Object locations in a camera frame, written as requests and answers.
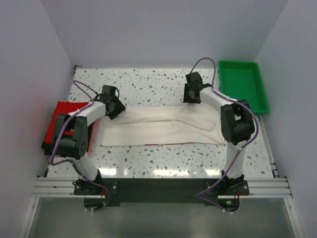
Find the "aluminium rail frame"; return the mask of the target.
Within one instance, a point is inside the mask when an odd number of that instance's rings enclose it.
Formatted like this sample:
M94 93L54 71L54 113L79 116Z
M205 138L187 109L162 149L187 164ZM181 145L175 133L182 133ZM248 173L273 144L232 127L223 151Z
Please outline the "aluminium rail frame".
M216 179L226 158L226 145L165 145L140 147L101 147L101 133L96 134L92 161L107 179ZM245 151L244 172L251 198L281 198L286 207L294 236L303 233L294 210L287 179L277 171L265 127L260 126L256 140ZM40 197L73 197L72 182L77 179L67 165L48 169L46 178L37 178L32 200L20 236L28 237Z

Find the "white t shirt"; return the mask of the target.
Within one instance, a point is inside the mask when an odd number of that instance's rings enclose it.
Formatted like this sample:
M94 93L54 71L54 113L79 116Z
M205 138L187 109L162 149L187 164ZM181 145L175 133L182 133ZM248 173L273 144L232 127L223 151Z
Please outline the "white t shirt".
M201 104L166 107L134 107L117 118L106 119L104 147L201 143L224 143L219 113Z

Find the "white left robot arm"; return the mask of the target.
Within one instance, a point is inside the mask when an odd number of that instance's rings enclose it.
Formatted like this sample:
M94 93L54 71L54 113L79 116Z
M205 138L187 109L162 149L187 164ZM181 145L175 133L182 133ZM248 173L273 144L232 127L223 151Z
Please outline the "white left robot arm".
M92 164L88 155L88 127L104 116L113 120L125 110L119 99L119 89L104 85L101 93L91 97L83 107L57 115L51 140L50 165L70 163L79 176L75 182L79 190L110 198L110 191L103 185L99 169Z

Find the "green plastic tray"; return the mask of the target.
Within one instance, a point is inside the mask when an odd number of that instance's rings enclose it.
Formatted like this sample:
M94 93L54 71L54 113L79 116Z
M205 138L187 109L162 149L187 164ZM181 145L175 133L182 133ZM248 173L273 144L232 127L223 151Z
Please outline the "green plastic tray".
M220 60L218 73L223 94L237 100L247 100L255 115L269 112L260 68L256 62Z

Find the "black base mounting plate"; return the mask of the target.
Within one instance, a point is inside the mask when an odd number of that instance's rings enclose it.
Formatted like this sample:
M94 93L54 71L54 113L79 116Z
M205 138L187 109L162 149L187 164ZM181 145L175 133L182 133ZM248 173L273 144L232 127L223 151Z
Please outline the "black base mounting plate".
M72 184L74 195L83 195L85 208L93 211L122 203L203 203L234 212L240 196L250 195L241 178L98 178Z

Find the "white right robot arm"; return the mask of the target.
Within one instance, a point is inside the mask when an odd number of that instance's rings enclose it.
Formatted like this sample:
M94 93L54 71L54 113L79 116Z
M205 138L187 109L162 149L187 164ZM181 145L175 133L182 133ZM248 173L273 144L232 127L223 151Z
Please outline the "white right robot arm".
M198 72L187 74L186 81L183 98L185 103L200 103L200 92L211 88L211 91L207 93L207 98L211 106L220 113L221 133L227 142L226 164L221 172L221 178L206 190L199 192L197 196L214 188L231 195L244 182L245 148L257 137L259 124L246 100L232 99L215 90L211 84L204 84Z

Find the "red folded t shirt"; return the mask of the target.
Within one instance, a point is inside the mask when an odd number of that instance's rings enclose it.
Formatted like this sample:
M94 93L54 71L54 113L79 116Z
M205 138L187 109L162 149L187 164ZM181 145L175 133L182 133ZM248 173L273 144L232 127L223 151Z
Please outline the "red folded t shirt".
M54 123L54 129L53 129L53 136L52 136L52 142L55 142L59 135L59 131L66 122L66 120L70 117L70 113L76 112L77 110L81 109L82 107L85 107L88 105L88 102L62 102L58 101L56 108L54 110L52 119L50 124Z

